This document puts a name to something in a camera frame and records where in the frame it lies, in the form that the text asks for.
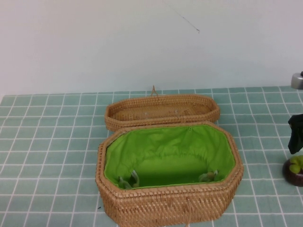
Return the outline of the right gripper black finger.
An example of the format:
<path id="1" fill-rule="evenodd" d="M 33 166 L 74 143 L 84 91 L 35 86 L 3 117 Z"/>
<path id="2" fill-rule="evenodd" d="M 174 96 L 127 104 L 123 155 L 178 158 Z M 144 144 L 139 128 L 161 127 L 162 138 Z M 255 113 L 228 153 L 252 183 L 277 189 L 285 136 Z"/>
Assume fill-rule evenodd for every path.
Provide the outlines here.
<path id="1" fill-rule="evenodd" d="M 291 137 L 288 148 L 293 155 L 303 148 L 303 114 L 291 116 L 288 120 L 288 124 L 291 128 Z"/>

